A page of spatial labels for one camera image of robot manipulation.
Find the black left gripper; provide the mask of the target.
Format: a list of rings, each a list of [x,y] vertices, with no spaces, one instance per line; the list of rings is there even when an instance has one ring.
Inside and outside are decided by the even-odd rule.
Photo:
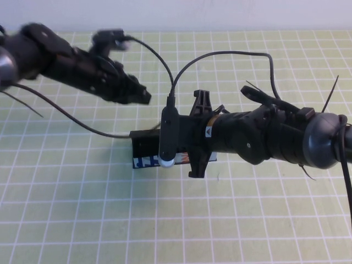
[[[136,76],[125,73],[121,63],[81,49],[73,49],[70,56],[56,56],[54,77],[108,102],[148,105],[152,98]]]

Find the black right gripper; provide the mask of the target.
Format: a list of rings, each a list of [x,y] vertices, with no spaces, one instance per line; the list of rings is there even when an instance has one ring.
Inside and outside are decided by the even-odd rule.
[[[209,91],[196,90],[194,97],[195,102],[190,115],[179,116],[178,153],[188,152],[190,178],[204,178],[212,152],[223,153],[222,142],[215,142],[215,137],[212,137],[212,127],[223,114],[211,113]]]

